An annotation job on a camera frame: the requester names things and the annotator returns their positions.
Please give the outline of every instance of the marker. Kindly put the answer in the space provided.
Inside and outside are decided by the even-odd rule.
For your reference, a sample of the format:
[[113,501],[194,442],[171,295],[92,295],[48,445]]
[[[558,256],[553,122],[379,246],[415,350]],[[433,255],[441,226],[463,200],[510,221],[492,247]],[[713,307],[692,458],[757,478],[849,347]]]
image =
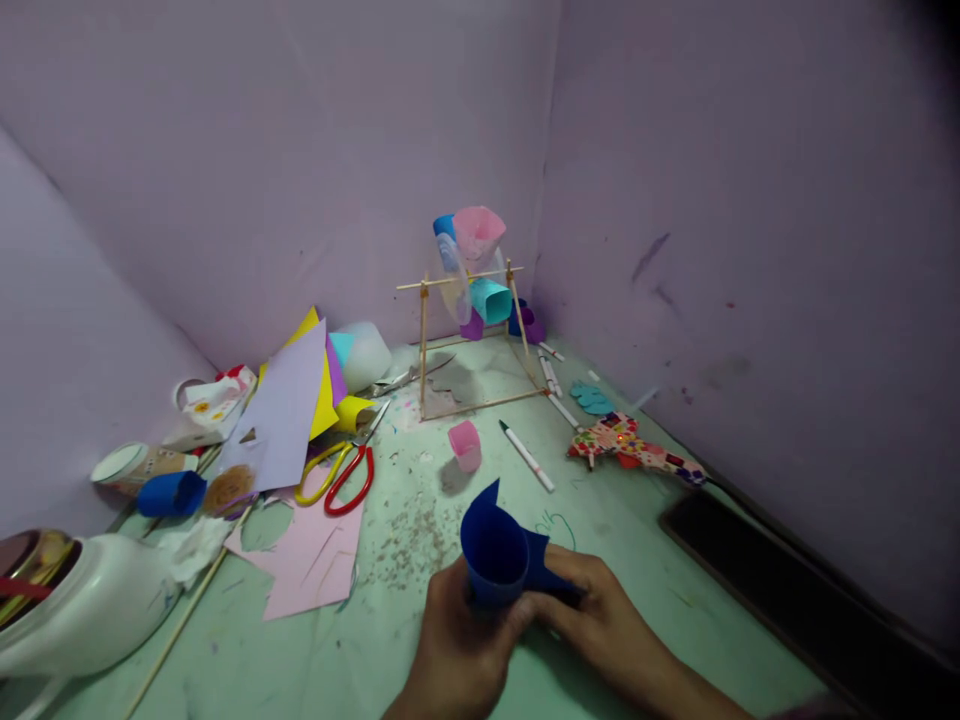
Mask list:
[[563,415],[563,416],[567,419],[567,422],[568,422],[568,423],[570,423],[570,427],[572,427],[573,429],[575,429],[575,430],[577,431],[577,433],[582,433],[582,432],[583,432],[583,428],[580,427],[580,425],[577,423],[577,419],[576,419],[573,415],[570,414],[570,411],[567,410],[567,409],[563,406],[563,403],[561,403],[559,400],[557,400],[557,396],[556,396],[556,395],[554,395],[554,394],[551,393],[550,395],[547,395],[547,399],[548,399],[550,402],[552,402],[554,405],[556,405],[557,410],[560,411],[560,414]]
[[547,370],[550,371],[550,377],[553,379],[553,384],[557,388],[557,397],[563,397],[563,388],[560,387],[560,378],[557,377],[557,371],[553,369],[553,363],[547,359]]
[[543,379],[546,380],[550,392],[555,393],[557,386],[554,384],[553,378],[550,377],[550,370],[547,369],[547,359],[543,356],[543,350],[537,350],[537,355],[540,356],[540,367],[543,368]]
[[553,483],[550,482],[550,478],[547,477],[547,474],[540,469],[540,464],[533,459],[533,455],[523,446],[523,443],[520,442],[520,438],[514,434],[513,430],[503,421],[500,420],[500,427],[503,428],[503,434],[507,436],[507,439],[513,443],[513,446],[517,449],[517,452],[520,453],[521,457],[527,461],[527,465],[530,466],[530,469],[536,474],[537,479],[540,481],[540,484],[543,485],[544,489],[547,492],[553,492],[556,488]]
[[547,345],[546,343],[540,343],[540,347],[542,347],[542,348],[543,348],[544,350],[546,350],[548,353],[550,353],[551,355],[553,355],[553,356],[554,356],[557,360],[559,360],[560,362],[563,362],[563,355],[561,355],[560,353],[558,353],[556,350],[554,350],[552,347],[550,347],[550,346]]

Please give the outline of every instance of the blue paper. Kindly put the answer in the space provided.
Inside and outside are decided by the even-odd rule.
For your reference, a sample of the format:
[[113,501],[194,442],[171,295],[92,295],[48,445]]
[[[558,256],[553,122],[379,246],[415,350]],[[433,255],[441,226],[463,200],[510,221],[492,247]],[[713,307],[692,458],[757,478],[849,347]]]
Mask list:
[[570,388],[570,394],[577,399],[584,412],[590,415],[609,415],[616,408],[607,400],[600,388],[587,385],[579,380]]
[[576,605],[583,591],[543,564],[550,538],[524,530],[510,513],[497,507],[499,489],[497,479],[477,495],[460,523],[474,604],[502,608],[532,590]]
[[193,515],[207,492],[207,481],[192,470],[157,475],[137,495],[137,510],[144,517]]
[[337,362],[341,368],[347,366],[347,358],[350,357],[350,350],[353,349],[353,335],[349,333],[330,333],[330,342],[333,343],[333,351],[337,354]]

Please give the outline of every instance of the wooden stick frame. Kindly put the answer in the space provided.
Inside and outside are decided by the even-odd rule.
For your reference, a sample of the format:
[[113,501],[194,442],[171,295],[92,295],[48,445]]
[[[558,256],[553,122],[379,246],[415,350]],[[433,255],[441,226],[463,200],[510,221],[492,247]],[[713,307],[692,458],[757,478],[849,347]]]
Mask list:
[[[450,415],[459,415],[460,413],[470,412],[472,410],[479,410],[485,407],[494,407],[495,405],[502,405],[504,403],[513,402],[514,400],[522,400],[524,398],[533,397],[535,395],[545,395],[549,392],[545,387],[542,387],[538,382],[536,377],[531,370],[533,358],[530,355],[530,345],[527,343],[527,330],[523,324],[523,320],[520,314],[520,296],[517,295],[517,283],[514,279],[514,273],[523,270],[522,267],[514,268],[510,261],[510,258],[507,258],[507,286],[510,288],[510,293],[513,295],[513,304],[514,309],[517,311],[517,320],[520,325],[520,337],[523,339],[523,352],[524,356],[521,358],[517,355],[517,351],[513,346],[513,343],[509,342],[509,322],[504,323],[503,327],[503,336],[507,339],[507,344],[510,346],[510,351],[513,353],[514,357],[517,358],[517,362],[520,363],[523,367],[524,372],[527,373],[527,377],[530,378],[530,382],[533,383],[534,390],[529,390],[525,393],[520,393],[518,395],[511,395],[510,397],[499,398],[496,400],[487,400],[486,402],[477,403],[476,405],[468,405],[466,407],[456,408],[454,410],[448,410],[446,412],[437,413],[436,415],[427,415],[427,405],[426,405],[426,394],[427,394],[427,350],[436,350],[437,348],[447,347],[449,345],[456,345],[461,342],[472,342],[467,338],[458,338],[456,340],[451,340],[450,342],[441,343],[440,345],[435,345],[431,348],[427,348],[427,298],[430,296],[430,287],[435,285],[443,285],[448,282],[455,282],[455,279],[446,279],[446,280],[430,280],[430,274],[424,273],[423,280],[419,283],[413,283],[411,285],[398,285],[397,290],[412,290],[414,288],[420,289],[420,419],[423,421],[426,420],[437,420],[439,418],[449,417]],[[488,275],[496,275],[498,272],[488,272],[488,273],[478,273],[476,275],[471,275],[470,277],[486,277]],[[493,337],[493,334],[488,335],[484,333],[483,339],[487,337]]]

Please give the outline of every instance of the red scissor handle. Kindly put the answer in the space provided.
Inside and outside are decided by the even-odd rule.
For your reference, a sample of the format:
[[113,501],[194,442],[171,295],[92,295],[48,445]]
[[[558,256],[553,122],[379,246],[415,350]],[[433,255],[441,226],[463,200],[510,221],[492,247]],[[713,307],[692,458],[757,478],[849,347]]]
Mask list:
[[[340,491],[340,488],[343,487],[343,484],[347,481],[347,478],[350,477],[350,473],[353,472],[354,468],[360,464],[363,460],[364,455],[367,457],[367,481],[363,484],[363,487],[360,488],[360,492],[357,493],[357,496],[350,502],[342,505],[341,507],[335,508],[331,507],[330,503],[333,502],[333,498],[337,496],[337,493]],[[373,450],[370,446],[364,446],[358,449],[357,456],[353,459],[347,469],[336,479],[333,483],[326,496],[323,498],[323,509],[332,517],[340,517],[341,515],[346,515],[348,512],[353,510],[357,505],[360,504],[360,501],[367,496],[367,493],[370,491],[370,485],[373,484]]]

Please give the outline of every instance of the scissors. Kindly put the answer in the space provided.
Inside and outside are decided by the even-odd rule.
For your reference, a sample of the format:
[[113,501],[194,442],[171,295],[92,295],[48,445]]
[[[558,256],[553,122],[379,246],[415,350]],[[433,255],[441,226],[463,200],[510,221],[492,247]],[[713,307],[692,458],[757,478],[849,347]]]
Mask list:
[[[297,501],[297,505],[302,505],[303,507],[309,507],[313,505],[315,502],[317,502],[317,500],[320,499],[320,496],[327,491],[327,488],[330,488],[330,492],[327,493],[327,496],[323,500],[323,509],[326,511],[327,515],[332,515],[333,517],[346,515],[360,504],[360,501],[363,500],[363,498],[366,497],[367,493],[370,491],[370,485],[373,483],[373,450],[367,445],[367,443],[370,442],[370,438],[377,429],[377,425],[379,425],[380,421],[383,419],[383,415],[390,406],[390,402],[390,400],[387,400],[387,402],[380,406],[377,416],[369,425],[367,425],[367,427],[357,434],[356,438],[350,442],[337,443],[333,447],[324,450],[320,455],[307,463],[307,466],[303,469],[303,477],[300,478],[300,484],[297,485],[297,489],[293,493],[293,497]],[[337,470],[340,469],[344,458],[353,448],[357,448],[357,456],[350,462],[349,465],[347,465],[347,469],[343,471],[343,474],[341,474],[340,477],[337,477]],[[340,452],[340,456],[333,464],[333,467],[330,468],[330,473],[327,475],[327,479],[323,481],[323,485],[320,486],[320,489],[317,490],[313,496],[305,498],[303,496],[303,483],[306,481],[307,475],[309,475],[310,471],[317,466],[317,463],[319,463],[321,460],[326,460],[337,451]],[[330,504],[333,502],[333,498],[336,497],[337,493],[340,491],[340,488],[343,487],[343,484],[347,481],[347,478],[350,477],[350,473],[352,473],[361,463],[364,456],[367,458],[367,481],[360,489],[360,492],[357,493],[357,496],[353,500],[345,505],[338,508],[331,507]]]

